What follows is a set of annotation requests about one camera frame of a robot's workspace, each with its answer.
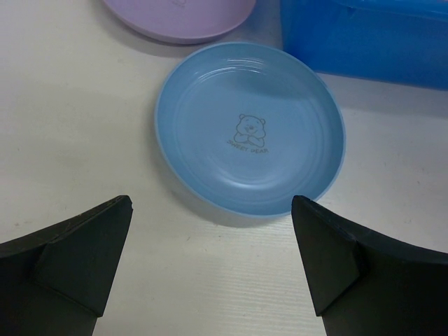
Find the blue plate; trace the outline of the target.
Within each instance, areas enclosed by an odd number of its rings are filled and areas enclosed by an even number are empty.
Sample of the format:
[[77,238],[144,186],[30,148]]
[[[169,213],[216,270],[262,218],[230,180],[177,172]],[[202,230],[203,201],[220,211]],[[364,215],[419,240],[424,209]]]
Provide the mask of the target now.
[[327,85],[288,53],[218,43],[181,61],[154,110],[160,152],[201,200],[255,218],[285,216],[294,196],[321,198],[346,153]]

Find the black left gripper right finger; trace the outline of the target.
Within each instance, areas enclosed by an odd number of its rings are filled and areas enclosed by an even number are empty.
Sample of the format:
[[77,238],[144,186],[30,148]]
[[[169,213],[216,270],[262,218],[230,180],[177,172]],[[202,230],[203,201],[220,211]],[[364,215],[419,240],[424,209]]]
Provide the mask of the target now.
[[447,254],[411,245],[296,196],[291,215],[327,335],[446,335]]

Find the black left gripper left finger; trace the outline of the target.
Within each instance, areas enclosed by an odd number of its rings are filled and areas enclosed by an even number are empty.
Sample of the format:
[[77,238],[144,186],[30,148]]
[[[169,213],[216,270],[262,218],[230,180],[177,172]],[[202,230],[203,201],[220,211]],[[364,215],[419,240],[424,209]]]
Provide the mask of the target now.
[[1,244],[2,335],[92,335],[132,219],[119,195]]

